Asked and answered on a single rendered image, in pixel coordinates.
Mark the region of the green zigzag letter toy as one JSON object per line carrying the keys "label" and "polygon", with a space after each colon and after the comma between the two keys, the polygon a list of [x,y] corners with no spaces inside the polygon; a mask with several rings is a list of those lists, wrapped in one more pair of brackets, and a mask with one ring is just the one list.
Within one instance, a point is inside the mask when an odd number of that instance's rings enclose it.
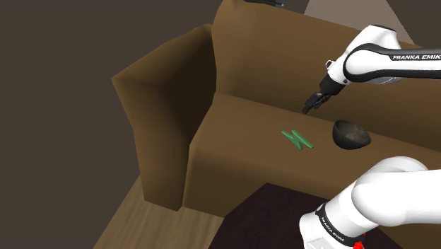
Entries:
{"label": "green zigzag letter toy", "polygon": [[281,131],[281,134],[285,136],[292,144],[294,144],[299,150],[303,150],[306,146],[309,149],[313,149],[314,145],[310,143],[303,135],[298,131],[292,130],[291,132]]}

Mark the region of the brown sofa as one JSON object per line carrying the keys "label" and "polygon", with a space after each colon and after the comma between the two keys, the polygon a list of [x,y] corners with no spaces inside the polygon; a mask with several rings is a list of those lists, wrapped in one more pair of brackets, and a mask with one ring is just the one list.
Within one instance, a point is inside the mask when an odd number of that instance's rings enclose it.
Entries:
{"label": "brown sofa", "polygon": [[[176,37],[112,78],[131,123],[143,196],[168,209],[221,216],[229,191],[262,183],[345,188],[376,162],[409,156],[441,169],[441,81],[355,83],[302,114],[325,63],[356,30],[245,0]],[[335,145],[337,120],[371,143]],[[281,131],[310,143],[299,150]]]}

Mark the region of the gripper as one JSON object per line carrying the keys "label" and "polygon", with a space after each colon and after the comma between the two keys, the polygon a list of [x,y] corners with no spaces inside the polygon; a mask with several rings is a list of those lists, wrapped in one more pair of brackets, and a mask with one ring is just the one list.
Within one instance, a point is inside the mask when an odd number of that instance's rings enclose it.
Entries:
{"label": "gripper", "polygon": [[302,109],[302,113],[307,114],[312,108],[319,108],[321,104],[330,99],[330,96],[339,94],[344,88],[344,84],[338,83],[327,74],[319,84],[319,91],[313,93],[305,101],[305,106]]}

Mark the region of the dark robot stand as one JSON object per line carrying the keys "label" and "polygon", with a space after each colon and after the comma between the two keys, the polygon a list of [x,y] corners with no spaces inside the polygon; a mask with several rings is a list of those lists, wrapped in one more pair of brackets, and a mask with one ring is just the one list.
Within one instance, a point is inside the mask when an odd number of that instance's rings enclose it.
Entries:
{"label": "dark robot stand", "polygon": [[262,183],[229,191],[231,210],[208,249],[304,249],[299,221],[343,188]]}

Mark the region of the dark grey bowl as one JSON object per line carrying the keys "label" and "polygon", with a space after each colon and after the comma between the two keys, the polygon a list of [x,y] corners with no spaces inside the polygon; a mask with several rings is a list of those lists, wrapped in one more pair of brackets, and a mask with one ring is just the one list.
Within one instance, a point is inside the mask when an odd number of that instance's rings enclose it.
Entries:
{"label": "dark grey bowl", "polygon": [[332,137],[335,145],[345,150],[360,149],[372,141],[367,131],[348,120],[337,120],[334,123]]}

